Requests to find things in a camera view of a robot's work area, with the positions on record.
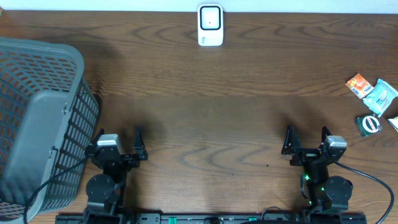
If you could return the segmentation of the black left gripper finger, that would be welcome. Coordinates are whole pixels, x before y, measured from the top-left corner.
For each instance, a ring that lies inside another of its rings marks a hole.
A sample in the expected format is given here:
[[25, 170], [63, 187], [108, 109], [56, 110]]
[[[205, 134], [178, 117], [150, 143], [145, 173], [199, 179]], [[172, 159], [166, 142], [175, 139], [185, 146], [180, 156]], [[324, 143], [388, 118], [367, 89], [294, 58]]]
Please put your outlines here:
[[145, 154], [146, 152], [146, 147], [142, 139], [142, 131], [140, 127], [135, 129], [133, 149], [137, 154]]
[[98, 140], [99, 140], [99, 138], [100, 138], [103, 134], [104, 134], [104, 129], [101, 128], [101, 129], [99, 130], [99, 132], [97, 133], [97, 135], [94, 137], [94, 139], [91, 141], [91, 145], [92, 145], [92, 146], [96, 145], [97, 142], [98, 142]]

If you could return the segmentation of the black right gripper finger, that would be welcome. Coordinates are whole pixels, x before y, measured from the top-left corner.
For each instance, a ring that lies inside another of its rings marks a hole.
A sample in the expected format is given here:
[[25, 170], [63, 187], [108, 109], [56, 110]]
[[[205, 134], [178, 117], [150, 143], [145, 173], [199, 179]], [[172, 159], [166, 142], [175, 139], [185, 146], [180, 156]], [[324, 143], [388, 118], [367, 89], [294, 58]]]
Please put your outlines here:
[[327, 126], [322, 127], [322, 144], [326, 144], [331, 136], [331, 132]]
[[282, 155], [294, 155], [298, 148], [301, 147], [301, 143], [292, 125], [288, 125], [287, 133], [282, 146]]

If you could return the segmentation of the green square box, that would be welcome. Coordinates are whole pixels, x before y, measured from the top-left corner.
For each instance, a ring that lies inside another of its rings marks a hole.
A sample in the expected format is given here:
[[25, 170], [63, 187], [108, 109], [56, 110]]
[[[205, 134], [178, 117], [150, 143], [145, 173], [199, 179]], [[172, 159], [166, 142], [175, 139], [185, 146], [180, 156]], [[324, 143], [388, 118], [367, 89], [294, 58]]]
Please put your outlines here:
[[383, 128], [375, 114], [358, 117], [354, 122], [357, 125], [362, 138], [373, 136], [383, 131]]

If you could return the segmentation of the small orange snack packet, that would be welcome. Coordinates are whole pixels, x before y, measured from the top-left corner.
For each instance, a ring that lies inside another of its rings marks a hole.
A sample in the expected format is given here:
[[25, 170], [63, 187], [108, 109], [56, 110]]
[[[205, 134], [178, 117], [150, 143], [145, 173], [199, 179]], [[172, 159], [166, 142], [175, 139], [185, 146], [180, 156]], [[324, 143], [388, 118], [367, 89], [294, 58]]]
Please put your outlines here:
[[349, 79], [345, 85], [359, 98], [362, 99], [374, 89], [360, 73]]

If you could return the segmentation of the teal wet wipes pack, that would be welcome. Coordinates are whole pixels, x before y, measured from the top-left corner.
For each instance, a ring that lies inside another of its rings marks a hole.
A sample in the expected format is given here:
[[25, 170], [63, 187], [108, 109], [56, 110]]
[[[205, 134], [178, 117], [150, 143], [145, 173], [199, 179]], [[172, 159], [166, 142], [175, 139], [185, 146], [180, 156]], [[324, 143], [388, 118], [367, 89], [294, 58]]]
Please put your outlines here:
[[397, 90], [379, 78], [374, 89], [363, 98], [363, 103], [380, 118], [396, 97]]

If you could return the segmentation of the yellow snack bag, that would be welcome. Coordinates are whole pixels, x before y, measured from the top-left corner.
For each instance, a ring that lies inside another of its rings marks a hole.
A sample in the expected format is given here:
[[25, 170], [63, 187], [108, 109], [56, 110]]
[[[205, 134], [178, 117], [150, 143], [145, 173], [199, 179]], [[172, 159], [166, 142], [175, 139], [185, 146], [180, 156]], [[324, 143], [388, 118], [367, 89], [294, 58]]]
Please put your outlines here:
[[398, 132], [398, 117], [390, 118], [388, 122]]

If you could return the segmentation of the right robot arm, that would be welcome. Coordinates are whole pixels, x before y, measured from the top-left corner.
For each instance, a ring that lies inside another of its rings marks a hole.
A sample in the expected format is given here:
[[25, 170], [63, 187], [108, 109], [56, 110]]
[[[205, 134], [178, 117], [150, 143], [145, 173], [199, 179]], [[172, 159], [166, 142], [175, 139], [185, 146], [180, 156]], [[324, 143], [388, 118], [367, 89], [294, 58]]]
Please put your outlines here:
[[300, 187], [303, 197], [310, 202], [302, 212], [303, 221], [330, 220], [348, 209], [352, 182], [338, 175], [331, 176], [328, 171], [328, 166], [338, 162], [346, 149], [346, 140], [333, 135], [326, 126], [322, 127], [321, 144], [317, 148], [303, 147], [294, 127], [288, 126], [281, 154], [292, 157], [291, 166], [303, 167]]

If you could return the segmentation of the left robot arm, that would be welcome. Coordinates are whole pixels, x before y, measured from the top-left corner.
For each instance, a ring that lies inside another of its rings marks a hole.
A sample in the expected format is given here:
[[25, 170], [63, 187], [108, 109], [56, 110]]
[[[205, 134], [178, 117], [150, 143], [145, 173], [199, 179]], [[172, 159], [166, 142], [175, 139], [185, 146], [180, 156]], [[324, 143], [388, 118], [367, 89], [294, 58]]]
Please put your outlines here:
[[119, 136], [105, 134], [103, 129], [86, 148], [85, 155], [103, 172], [93, 176], [86, 185], [88, 201], [83, 223], [136, 222], [136, 216], [123, 205], [127, 173], [148, 160], [141, 128], [135, 131], [133, 152], [123, 154], [121, 148]]

